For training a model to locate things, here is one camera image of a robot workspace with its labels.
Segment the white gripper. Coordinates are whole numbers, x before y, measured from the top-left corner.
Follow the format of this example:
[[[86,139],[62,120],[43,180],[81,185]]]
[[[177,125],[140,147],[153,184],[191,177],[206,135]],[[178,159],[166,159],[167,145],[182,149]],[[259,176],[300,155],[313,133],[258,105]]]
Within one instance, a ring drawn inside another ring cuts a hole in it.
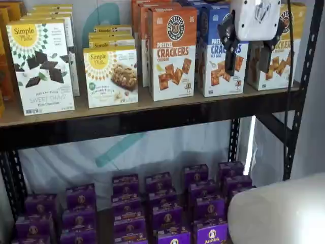
[[[268,73],[271,54],[288,25],[280,18],[281,1],[231,1],[231,12],[218,25],[225,52],[225,72],[233,76],[239,41],[260,41],[259,70]]]

